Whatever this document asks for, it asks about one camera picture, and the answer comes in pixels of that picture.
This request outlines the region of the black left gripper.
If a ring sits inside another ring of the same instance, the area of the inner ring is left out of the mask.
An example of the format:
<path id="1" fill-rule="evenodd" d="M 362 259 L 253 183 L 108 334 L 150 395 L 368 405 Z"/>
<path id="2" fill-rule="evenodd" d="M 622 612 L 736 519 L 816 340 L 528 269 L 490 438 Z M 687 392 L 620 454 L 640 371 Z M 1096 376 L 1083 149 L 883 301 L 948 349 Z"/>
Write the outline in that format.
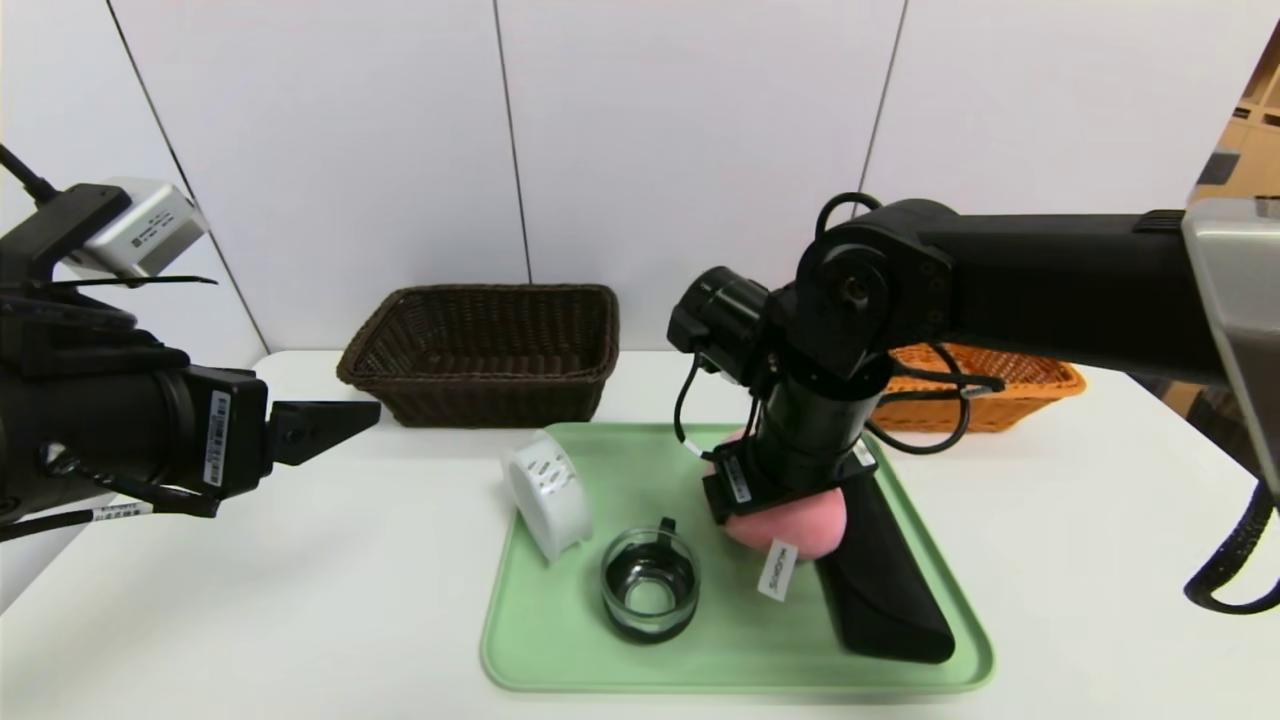
<path id="1" fill-rule="evenodd" d="M 29 382 L 29 510 L 101 495 L 195 502 L 255 489 L 374 428 L 376 401 L 275 401 L 252 372 L 105 364 Z"/>

